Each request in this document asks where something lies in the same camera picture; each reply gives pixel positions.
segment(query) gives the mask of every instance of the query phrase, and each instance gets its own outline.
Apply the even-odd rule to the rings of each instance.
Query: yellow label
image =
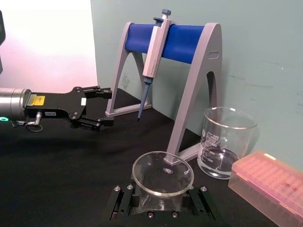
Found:
[[[45,100],[45,96],[36,96],[33,105],[43,105]]]

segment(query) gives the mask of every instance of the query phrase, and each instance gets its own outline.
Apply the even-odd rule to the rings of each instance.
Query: pipette holder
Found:
[[[107,116],[118,116],[139,110],[140,105],[114,109],[116,92],[121,72],[128,54],[132,53],[138,68],[142,89],[143,57],[147,53],[153,25],[127,23],[119,47],[114,83],[111,87],[112,99],[107,105]],[[188,117],[194,106],[201,85],[207,81],[209,104],[211,107],[221,105],[221,70],[222,70],[222,31],[217,23],[205,26],[171,25],[162,53],[163,58],[191,64],[178,114],[172,130],[167,152],[179,155],[189,161],[197,157],[200,143],[179,152]],[[148,97],[144,109],[151,108]]]

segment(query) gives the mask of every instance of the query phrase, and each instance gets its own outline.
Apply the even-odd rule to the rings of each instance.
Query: pipette tip box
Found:
[[[232,166],[228,186],[280,227],[303,227],[303,173],[256,151]]]

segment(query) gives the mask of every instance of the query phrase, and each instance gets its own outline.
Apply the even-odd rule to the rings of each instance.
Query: green light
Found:
[[[2,122],[8,122],[9,119],[7,117],[0,117],[0,121],[2,121]]]

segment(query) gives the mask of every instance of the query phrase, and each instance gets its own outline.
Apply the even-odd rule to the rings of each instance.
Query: water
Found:
[[[206,147],[198,154],[198,166],[207,175],[217,179],[229,179],[232,165],[239,160],[231,150],[221,147]]]

